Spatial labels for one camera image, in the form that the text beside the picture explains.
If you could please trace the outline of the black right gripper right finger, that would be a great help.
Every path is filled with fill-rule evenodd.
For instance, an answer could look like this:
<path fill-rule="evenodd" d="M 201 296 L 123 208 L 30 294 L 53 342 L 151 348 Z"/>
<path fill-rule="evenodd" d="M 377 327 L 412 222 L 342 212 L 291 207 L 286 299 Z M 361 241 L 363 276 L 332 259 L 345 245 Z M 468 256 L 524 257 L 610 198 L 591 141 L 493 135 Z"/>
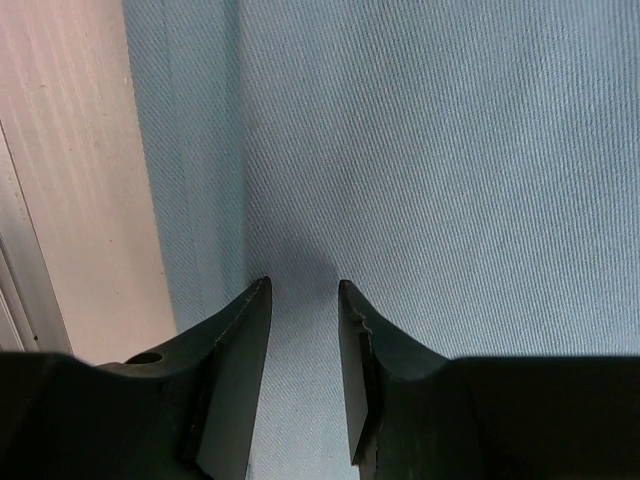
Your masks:
<path fill-rule="evenodd" d="M 635 479 L 637 357 L 448 359 L 339 284 L 350 459 L 363 479 Z"/>

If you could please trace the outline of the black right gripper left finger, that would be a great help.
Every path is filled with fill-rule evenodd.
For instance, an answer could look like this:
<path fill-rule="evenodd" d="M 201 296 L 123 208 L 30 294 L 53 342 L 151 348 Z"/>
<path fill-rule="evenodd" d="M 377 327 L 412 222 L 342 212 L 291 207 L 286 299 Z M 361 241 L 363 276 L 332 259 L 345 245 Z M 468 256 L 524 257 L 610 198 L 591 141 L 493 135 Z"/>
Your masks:
<path fill-rule="evenodd" d="M 1 356 L 5 479 L 242 479 L 271 326 L 272 284 L 123 363 Z"/>

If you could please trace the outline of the light blue trousers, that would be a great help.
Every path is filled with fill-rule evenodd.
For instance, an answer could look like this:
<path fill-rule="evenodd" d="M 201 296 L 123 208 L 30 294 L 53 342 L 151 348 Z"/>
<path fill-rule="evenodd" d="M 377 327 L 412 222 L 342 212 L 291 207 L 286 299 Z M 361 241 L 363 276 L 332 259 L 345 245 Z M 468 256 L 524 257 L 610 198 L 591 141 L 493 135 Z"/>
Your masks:
<path fill-rule="evenodd" d="M 635 1 L 127 1 L 179 330 L 273 317 L 247 475 L 354 479 L 353 281 L 449 357 L 639 350 Z"/>

